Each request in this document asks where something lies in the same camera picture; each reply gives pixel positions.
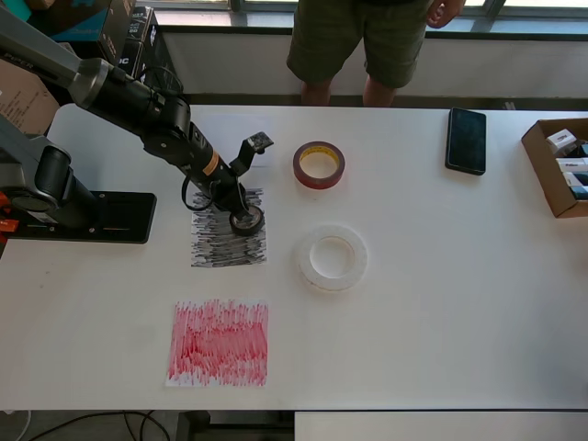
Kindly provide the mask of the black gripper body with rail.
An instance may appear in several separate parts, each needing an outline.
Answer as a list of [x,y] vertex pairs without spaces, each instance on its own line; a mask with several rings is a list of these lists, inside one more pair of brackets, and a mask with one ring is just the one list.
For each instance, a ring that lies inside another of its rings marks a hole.
[[230,170],[220,170],[212,175],[210,196],[219,209],[229,211],[233,216],[244,216],[249,209],[244,188]]

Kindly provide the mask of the person's left hand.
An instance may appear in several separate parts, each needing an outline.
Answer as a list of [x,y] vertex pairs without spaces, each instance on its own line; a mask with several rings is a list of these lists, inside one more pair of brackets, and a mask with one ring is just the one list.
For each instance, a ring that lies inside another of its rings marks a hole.
[[465,5],[465,0],[434,0],[426,13],[426,25],[440,29],[458,17]]

